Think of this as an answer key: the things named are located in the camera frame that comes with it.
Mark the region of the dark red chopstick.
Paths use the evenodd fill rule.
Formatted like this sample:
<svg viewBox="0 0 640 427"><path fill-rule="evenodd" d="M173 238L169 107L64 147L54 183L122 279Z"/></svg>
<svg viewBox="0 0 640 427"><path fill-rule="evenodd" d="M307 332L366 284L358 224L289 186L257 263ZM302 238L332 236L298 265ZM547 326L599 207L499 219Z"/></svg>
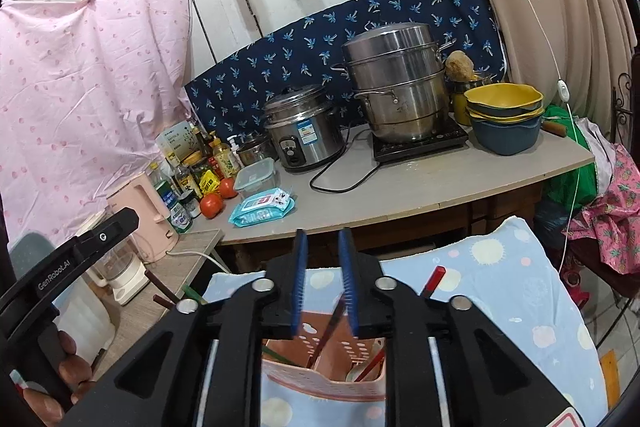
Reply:
<svg viewBox="0 0 640 427"><path fill-rule="evenodd" d="M178 303L179 298L171 291L151 270L145 269L146 278L172 303Z"/></svg>
<svg viewBox="0 0 640 427"><path fill-rule="evenodd" d="M163 308L165 308L167 310L171 310L174 307L174 304L171 301L169 301L168 299L166 299L166 298L164 298L164 297L162 297L160 295L155 294L152 297L152 299L153 299L154 303L157 303L158 305L160 305L161 307L163 307Z"/></svg>

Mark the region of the grey back counter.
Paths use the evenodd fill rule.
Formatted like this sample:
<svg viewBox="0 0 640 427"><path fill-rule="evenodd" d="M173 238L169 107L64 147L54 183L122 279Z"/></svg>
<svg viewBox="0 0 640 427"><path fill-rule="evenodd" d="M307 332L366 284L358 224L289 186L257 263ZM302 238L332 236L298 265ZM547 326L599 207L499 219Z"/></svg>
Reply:
<svg viewBox="0 0 640 427"><path fill-rule="evenodd" d="M519 190L593 163L585 147L543 131L533 147L512 156L490 153L470 140L454 150L375 169L370 131L359 126L352 133L357 135L355 143L317 180L328 193L311 190L313 171L289 173L279 168L280 187L296 199L295 209L285 218L235 228L228 222L240 202L235 198L216 218L196 218L191 231L219 230L221 243L233 245L285 239L298 229L317 234L376 225Z"/></svg>

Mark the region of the pink perforated utensil holder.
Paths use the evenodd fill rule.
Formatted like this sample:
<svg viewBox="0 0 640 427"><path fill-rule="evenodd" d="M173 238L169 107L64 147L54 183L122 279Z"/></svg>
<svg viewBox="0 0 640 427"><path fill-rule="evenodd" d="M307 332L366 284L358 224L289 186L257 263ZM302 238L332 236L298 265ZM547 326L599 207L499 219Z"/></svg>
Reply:
<svg viewBox="0 0 640 427"><path fill-rule="evenodd" d="M383 346L381 339L358 339L343 317L318 358L319 346L328 326L329 313L303 313L303 322L291 340L264 342L262 371L275 383L314 398L344 402L374 402L385 398L386 364L380 363L357 381L349 375L363 369Z"/></svg>

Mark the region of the blue wet wipes pack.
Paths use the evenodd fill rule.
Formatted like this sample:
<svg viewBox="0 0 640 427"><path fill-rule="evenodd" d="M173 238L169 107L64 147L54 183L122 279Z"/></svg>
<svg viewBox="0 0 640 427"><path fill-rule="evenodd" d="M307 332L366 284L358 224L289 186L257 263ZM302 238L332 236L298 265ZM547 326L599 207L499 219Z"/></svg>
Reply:
<svg viewBox="0 0 640 427"><path fill-rule="evenodd" d="M231 213L229 222L237 228L260 225L288 215L295 207L295 199L280 187L250 195Z"/></svg>

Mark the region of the teal dish drainer lid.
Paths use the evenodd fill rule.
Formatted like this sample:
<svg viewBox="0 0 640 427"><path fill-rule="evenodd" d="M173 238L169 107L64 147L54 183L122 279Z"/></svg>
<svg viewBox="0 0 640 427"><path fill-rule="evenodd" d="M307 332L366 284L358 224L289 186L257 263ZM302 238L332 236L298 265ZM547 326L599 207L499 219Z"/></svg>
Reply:
<svg viewBox="0 0 640 427"><path fill-rule="evenodd" d="M54 246L46 236L28 232L10 247L9 256L17 280L26 275L35 265L47 258Z"/></svg>

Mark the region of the clear food container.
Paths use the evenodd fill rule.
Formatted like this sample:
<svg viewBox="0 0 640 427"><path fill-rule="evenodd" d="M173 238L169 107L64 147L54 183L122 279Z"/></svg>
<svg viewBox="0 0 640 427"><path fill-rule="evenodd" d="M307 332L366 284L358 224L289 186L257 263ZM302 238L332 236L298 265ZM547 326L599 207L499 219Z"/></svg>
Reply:
<svg viewBox="0 0 640 427"><path fill-rule="evenodd" d="M234 181L234 191L242 199L275 188L279 183L276 164L270 157L241 169Z"/></svg>

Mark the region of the white blender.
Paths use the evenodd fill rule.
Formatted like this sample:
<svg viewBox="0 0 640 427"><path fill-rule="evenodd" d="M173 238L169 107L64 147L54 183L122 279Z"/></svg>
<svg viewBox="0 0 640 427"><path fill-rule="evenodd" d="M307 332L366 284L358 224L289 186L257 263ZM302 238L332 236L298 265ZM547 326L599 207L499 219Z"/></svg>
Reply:
<svg viewBox="0 0 640 427"><path fill-rule="evenodd" d="M126 306L149 280L139 257L138 245L130 235L86 271L87 277L101 288L108 286L116 303Z"/></svg>

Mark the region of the steel rice cooker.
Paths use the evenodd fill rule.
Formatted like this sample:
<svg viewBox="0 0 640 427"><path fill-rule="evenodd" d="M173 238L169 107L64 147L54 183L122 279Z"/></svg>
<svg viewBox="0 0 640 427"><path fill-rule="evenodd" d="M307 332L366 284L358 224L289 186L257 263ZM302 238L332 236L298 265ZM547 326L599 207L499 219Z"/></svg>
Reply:
<svg viewBox="0 0 640 427"><path fill-rule="evenodd" d="M320 84L276 95L265 104L264 113L265 130L286 171L324 165L345 146L337 107Z"/></svg>

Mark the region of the left tomato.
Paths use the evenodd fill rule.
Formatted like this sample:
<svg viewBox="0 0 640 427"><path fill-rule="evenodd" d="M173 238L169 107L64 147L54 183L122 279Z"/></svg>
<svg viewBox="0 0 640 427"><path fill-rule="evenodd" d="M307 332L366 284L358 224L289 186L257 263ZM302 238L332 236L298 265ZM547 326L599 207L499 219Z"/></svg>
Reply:
<svg viewBox="0 0 640 427"><path fill-rule="evenodd" d="M206 219L214 219L224 210L224 200L216 192L206 194L201 199L200 210Z"/></svg>

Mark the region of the tomato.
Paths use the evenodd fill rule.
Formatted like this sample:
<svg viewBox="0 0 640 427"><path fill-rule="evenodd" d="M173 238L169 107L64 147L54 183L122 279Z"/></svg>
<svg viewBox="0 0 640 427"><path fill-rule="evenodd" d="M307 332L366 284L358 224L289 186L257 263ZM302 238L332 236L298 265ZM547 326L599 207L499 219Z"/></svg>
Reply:
<svg viewBox="0 0 640 427"><path fill-rule="evenodd" d="M234 189L234 179L224 178L220 181L217 187L217 193L223 199L232 199L238 196L238 192Z"/></svg>
<svg viewBox="0 0 640 427"><path fill-rule="evenodd" d="M224 210L224 200L216 192L206 194L201 199L200 210L206 219L214 219Z"/></svg>

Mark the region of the small steel lidded pot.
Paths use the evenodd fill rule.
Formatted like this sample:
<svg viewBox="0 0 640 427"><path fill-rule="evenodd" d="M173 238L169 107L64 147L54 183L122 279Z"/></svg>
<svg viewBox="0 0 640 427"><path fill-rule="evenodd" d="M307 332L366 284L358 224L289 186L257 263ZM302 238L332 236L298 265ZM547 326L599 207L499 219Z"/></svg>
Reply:
<svg viewBox="0 0 640 427"><path fill-rule="evenodd" d="M250 132L240 145L238 157L244 167L266 158L277 159L270 136L265 132Z"/></svg>

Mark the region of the right tomato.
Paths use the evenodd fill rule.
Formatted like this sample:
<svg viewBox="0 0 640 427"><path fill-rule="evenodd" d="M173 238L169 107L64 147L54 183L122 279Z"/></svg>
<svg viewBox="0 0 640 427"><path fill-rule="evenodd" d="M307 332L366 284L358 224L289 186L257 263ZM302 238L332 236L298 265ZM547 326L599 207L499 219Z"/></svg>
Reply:
<svg viewBox="0 0 640 427"><path fill-rule="evenodd" d="M232 199L238 196L238 192L234 189L234 179L224 178L220 181L217 187L217 193L223 199Z"/></svg>

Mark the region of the yellow seasoning packet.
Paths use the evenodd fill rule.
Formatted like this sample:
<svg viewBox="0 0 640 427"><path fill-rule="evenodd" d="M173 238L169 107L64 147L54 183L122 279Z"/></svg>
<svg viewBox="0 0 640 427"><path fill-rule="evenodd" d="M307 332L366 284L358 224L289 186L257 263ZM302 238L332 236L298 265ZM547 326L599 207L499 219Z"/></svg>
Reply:
<svg viewBox="0 0 640 427"><path fill-rule="evenodd" d="M205 169L200 174L200 181L198 185L203 195L215 193L220 185L220 180L212 170Z"/></svg>

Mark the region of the black induction cooker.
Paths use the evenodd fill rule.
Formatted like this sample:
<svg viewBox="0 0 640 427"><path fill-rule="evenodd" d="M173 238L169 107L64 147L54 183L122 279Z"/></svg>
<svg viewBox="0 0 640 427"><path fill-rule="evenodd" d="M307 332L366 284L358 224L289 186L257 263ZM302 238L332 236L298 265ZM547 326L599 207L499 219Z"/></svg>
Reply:
<svg viewBox="0 0 640 427"><path fill-rule="evenodd" d="M385 142L372 138L373 159L379 164L393 164L462 147L469 135L454 118L447 116L427 138L405 143Z"/></svg>

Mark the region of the yellow oil bottle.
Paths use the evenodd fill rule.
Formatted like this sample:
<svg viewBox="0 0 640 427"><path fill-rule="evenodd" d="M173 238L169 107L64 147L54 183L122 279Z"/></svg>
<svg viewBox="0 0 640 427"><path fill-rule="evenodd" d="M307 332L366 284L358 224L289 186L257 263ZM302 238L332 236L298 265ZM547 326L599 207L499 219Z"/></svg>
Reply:
<svg viewBox="0 0 640 427"><path fill-rule="evenodd" d="M234 179L238 175L241 167L236 161L231 147L215 135L212 142L212 150L224 176Z"/></svg>

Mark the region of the pink electric kettle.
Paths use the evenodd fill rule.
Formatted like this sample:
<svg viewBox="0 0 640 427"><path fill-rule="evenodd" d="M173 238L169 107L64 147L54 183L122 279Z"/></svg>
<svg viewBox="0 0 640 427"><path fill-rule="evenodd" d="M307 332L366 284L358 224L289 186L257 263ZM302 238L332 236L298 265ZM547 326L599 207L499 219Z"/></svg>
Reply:
<svg viewBox="0 0 640 427"><path fill-rule="evenodd" d="M179 236L168 220L169 210L144 172L120 184L106 200L114 212L127 207L137 213L139 225L132 236L145 263L157 262L177 245Z"/></svg>

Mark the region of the light blue patterned tablecloth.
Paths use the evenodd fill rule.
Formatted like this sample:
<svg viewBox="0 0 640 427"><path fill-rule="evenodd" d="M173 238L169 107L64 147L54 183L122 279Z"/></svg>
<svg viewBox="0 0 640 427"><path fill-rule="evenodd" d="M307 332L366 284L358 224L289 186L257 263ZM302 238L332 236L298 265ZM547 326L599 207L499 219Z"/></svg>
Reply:
<svg viewBox="0 0 640 427"><path fill-rule="evenodd" d="M436 265L446 277L434 298L468 296L525 353L582 417L597 426L608 413L597 354L578 308L552 268L533 231L520 218L508 218L491 234L471 236L417 254L382 261L390 277L420 291ZM264 272L212 276L204 293L209 303ZM305 311L330 314L343 292L340 267L308 269ZM384 403L325 400L285 388L262 377L263 426L384 426Z"/></svg>

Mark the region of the stacked steel steamer pot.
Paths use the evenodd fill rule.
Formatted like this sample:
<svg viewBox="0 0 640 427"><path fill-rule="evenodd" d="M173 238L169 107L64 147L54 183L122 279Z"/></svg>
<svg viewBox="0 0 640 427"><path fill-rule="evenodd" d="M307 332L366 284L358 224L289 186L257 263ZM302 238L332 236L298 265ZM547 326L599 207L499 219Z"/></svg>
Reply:
<svg viewBox="0 0 640 427"><path fill-rule="evenodd" d="M442 51L424 23L397 23L362 32L342 45L330 67L354 83L370 128L390 143L428 138L445 118L448 94Z"/></svg>

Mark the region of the navy floral backsplash cloth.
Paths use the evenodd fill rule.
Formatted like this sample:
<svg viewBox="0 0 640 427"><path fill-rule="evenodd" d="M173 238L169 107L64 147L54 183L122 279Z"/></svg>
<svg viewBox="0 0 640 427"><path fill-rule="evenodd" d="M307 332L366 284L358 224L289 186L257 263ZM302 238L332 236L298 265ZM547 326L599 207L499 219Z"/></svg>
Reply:
<svg viewBox="0 0 640 427"><path fill-rule="evenodd" d="M295 88L322 84L342 124L363 120L352 80L335 65L342 46L363 31L426 23L432 37L471 57L479 72L501 80L506 52L489 0L348 0L305 16L224 58L186 85L198 120L220 139L260 131L264 106Z"/></svg>

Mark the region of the stacked yellow blue bowls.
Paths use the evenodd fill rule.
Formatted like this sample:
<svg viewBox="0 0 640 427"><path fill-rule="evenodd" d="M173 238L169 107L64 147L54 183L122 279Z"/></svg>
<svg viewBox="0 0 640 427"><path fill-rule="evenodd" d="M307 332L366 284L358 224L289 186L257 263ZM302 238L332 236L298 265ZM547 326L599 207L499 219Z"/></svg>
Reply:
<svg viewBox="0 0 640 427"><path fill-rule="evenodd" d="M491 83L464 94L477 142L500 156L529 150L537 141L544 95L528 84Z"/></svg>

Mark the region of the green plastic bag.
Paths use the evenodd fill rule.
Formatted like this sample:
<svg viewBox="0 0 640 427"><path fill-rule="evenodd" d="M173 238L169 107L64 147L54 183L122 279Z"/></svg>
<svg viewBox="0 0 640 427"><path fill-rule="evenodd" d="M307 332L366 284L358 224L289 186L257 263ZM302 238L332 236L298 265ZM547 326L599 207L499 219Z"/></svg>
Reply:
<svg viewBox="0 0 640 427"><path fill-rule="evenodd" d="M588 150L588 142L579 130L577 121L574 121L574 124L570 123L570 113L565 107L550 104L544 112L544 121L562 124L566 129L567 138ZM555 202L565 210L570 210L570 207L579 209L590 204L598 195L596 167L589 164L554 176L544 182L542 195L544 199Z"/></svg>

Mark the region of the pink dotted curtain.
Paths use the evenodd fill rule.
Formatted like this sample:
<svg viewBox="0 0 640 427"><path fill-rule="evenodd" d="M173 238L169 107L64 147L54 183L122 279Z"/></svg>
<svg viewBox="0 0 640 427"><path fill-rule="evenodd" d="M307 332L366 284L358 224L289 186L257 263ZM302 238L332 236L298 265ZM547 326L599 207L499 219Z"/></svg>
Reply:
<svg viewBox="0 0 640 427"><path fill-rule="evenodd" d="M183 121L190 0L1 8L1 211L11 241L72 236Z"/></svg>

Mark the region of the pink floral garment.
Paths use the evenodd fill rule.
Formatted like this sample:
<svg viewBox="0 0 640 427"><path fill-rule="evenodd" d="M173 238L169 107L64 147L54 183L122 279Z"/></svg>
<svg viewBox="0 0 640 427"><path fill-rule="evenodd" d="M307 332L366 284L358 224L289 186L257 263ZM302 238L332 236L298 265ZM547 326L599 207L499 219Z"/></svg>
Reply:
<svg viewBox="0 0 640 427"><path fill-rule="evenodd" d="M600 260L615 272L639 272L639 169L622 144L615 144L612 181L604 194L570 221L570 241L594 239Z"/></svg>

